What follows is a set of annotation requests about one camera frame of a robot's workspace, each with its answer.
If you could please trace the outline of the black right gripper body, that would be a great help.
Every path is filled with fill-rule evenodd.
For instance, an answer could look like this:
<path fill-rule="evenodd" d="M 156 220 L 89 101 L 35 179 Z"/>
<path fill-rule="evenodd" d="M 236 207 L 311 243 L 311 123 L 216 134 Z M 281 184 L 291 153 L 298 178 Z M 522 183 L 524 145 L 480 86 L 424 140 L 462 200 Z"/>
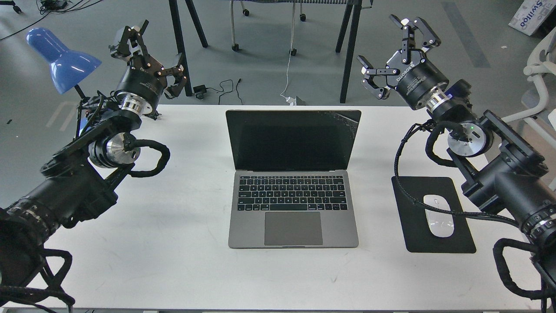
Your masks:
<path fill-rule="evenodd" d="M 425 53 L 421 50 L 410 50 L 409 63 L 403 63 L 404 59 L 406 57 L 397 51 L 387 61 L 389 69 L 397 70 L 395 75 L 387 76 L 387 86 L 395 89 L 411 109 L 418 110 L 423 107 L 423 97 L 432 88 L 438 87 L 445 91 L 449 80 L 426 59 Z"/>

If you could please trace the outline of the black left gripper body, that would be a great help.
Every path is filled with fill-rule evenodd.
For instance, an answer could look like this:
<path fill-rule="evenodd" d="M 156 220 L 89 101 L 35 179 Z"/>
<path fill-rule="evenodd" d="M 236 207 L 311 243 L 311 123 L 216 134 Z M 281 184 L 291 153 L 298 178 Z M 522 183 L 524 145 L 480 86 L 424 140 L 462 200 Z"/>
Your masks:
<path fill-rule="evenodd" d="M 167 78 L 161 77 L 163 66 L 150 55 L 135 52 L 127 62 L 115 96 L 123 110 L 137 115 L 158 116 L 157 106 L 168 87 Z"/>

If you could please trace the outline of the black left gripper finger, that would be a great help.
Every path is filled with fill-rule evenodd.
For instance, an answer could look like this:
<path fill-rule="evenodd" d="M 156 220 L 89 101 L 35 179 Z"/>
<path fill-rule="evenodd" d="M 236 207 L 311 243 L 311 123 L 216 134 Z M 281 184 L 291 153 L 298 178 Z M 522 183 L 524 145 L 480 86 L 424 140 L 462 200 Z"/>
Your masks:
<path fill-rule="evenodd" d="M 173 84 L 166 85 L 164 88 L 164 95 L 167 99 L 178 97 L 185 89 L 188 82 L 188 77 L 184 74 L 186 55 L 184 53 L 178 53 L 175 59 L 177 60 L 175 66 L 168 69 L 160 69 L 156 72 L 157 77 L 173 77 L 175 80 Z"/>
<path fill-rule="evenodd" d="M 148 66 L 149 53 L 143 41 L 148 20 L 139 26 L 125 26 L 117 31 L 114 44 L 109 46 L 110 56 L 126 61 L 129 66 Z"/>

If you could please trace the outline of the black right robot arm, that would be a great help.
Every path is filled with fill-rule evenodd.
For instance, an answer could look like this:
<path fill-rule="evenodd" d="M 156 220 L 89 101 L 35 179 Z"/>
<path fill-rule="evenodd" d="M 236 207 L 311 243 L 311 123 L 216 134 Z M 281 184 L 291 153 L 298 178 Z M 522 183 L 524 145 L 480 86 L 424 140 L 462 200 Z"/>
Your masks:
<path fill-rule="evenodd" d="M 506 223 L 518 228 L 526 242 L 502 238 L 493 247 L 496 269 L 503 285 L 520 297 L 555 303 L 555 192 L 541 178 L 548 173 L 544 157 L 492 111 L 477 117 L 471 110 L 471 84 L 448 78 L 427 58 L 441 44 L 429 24 L 419 18 L 389 18 L 402 31 L 401 48 L 385 67 L 375 68 L 362 55 L 363 86 L 377 99 L 396 91 L 413 110 L 427 109 L 430 119 L 415 123 L 403 137 L 394 159 L 394 178 L 411 204 L 424 210 L 468 219 Z M 418 200 L 402 185 L 399 158 L 406 142 L 419 130 L 427 131 L 427 157 L 439 166 L 458 168 L 465 178 L 463 194 L 477 213 L 449 212 Z M 503 256 L 512 247 L 530 253 L 540 275 L 539 290 L 518 287 Z"/>

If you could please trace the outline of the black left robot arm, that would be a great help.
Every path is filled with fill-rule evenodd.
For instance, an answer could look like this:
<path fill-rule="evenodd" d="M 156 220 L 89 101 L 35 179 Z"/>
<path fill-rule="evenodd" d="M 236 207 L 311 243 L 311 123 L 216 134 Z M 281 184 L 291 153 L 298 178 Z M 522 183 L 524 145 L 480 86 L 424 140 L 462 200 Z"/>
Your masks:
<path fill-rule="evenodd" d="M 167 146 L 133 136 L 141 117 L 158 117 L 161 96 L 178 97 L 188 81 L 185 55 L 177 65 L 165 67 L 147 51 L 143 35 L 148 26 L 119 30 L 111 56 L 125 60 L 121 82 L 108 96 L 86 97 L 78 84 L 100 65 L 84 52 L 67 48 L 49 29 L 34 28 L 26 36 L 49 64 L 59 93 L 71 88 L 81 102 L 75 138 L 40 169 L 46 178 L 29 194 L 1 210 L 1 304 L 32 305 L 47 311 L 40 301 L 55 297 L 73 311 L 75 299 L 62 287 L 72 264 L 67 251 L 45 248 L 58 228 L 73 228 L 93 220 L 115 205 L 116 187 L 126 176 L 152 177 L 167 165 Z"/>

